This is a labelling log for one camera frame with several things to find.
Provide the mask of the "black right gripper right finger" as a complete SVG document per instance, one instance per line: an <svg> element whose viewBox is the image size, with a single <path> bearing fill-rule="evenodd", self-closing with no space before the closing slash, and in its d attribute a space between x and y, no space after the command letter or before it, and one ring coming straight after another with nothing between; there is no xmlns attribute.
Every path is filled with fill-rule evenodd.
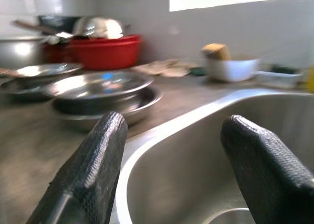
<svg viewBox="0 0 314 224"><path fill-rule="evenodd" d="M220 141L255 223L314 222L314 174L275 133L232 115Z"/></svg>

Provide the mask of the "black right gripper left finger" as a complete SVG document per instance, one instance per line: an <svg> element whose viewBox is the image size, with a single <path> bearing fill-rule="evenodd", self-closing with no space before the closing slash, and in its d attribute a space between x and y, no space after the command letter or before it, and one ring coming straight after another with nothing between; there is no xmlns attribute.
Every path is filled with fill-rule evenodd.
<svg viewBox="0 0 314 224"><path fill-rule="evenodd" d="M56 173L27 223L109 223L127 132L120 113L105 113Z"/></svg>

